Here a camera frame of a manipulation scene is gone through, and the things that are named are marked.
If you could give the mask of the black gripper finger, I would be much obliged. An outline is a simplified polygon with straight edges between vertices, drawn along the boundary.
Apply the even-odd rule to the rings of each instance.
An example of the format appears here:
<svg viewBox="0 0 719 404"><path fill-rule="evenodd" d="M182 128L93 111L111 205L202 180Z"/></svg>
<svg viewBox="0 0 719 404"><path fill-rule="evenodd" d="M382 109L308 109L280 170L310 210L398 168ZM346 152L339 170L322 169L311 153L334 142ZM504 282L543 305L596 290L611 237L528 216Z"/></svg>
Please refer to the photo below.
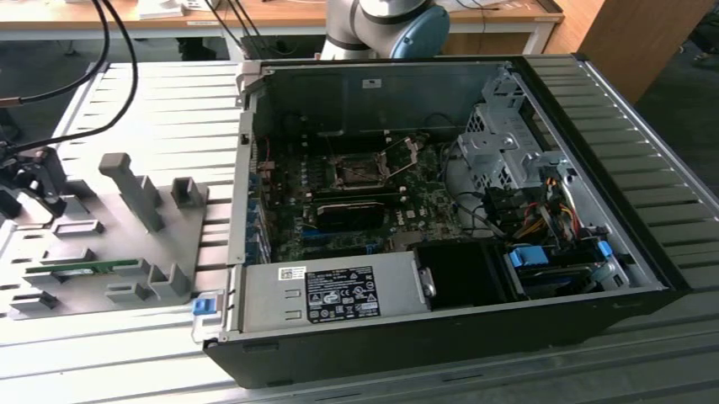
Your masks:
<svg viewBox="0 0 719 404"><path fill-rule="evenodd" d="M53 217L60 217L67 209L67 202L61 199L67 187L67 174L55 148L43 146L35 152L32 168L39 182L36 193L41 204Z"/></svg>
<svg viewBox="0 0 719 404"><path fill-rule="evenodd" d="M0 214L5 219L15 219L21 213L21 204L4 189L0 190Z"/></svg>

